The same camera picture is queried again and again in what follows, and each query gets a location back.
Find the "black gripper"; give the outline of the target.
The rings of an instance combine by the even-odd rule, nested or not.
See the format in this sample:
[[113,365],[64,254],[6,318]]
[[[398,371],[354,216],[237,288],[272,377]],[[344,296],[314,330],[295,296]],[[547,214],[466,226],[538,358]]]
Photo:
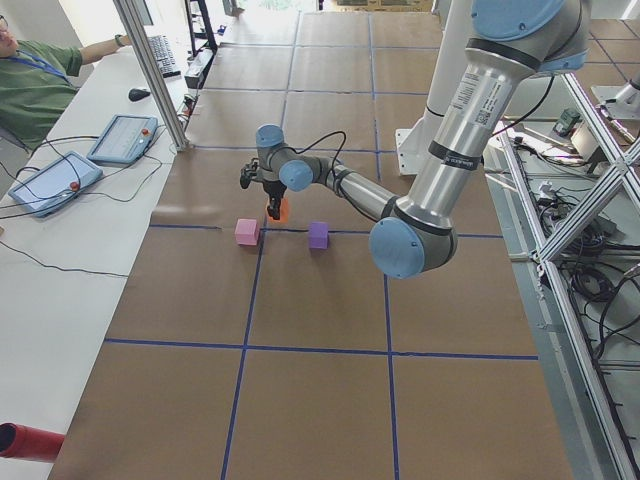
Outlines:
[[267,181],[262,182],[263,190],[269,196],[269,203],[267,205],[267,213],[271,219],[281,218],[281,202],[286,192],[286,186],[280,181]]

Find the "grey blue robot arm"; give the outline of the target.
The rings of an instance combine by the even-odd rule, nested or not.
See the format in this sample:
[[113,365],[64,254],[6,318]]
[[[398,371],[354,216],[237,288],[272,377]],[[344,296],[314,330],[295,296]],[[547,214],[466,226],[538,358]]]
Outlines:
[[286,144],[282,129],[256,132],[257,156],[240,185],[262,185],[277,219],[286,191],[322,184],[374,221],[369,250],[386,275],[409,278],[446,264],[457,234],[450,215],[519,84],[582,67],[591,20],[588,1],[474,1],[462,23],[467,61],[409,192],[397,196],[328,157]]

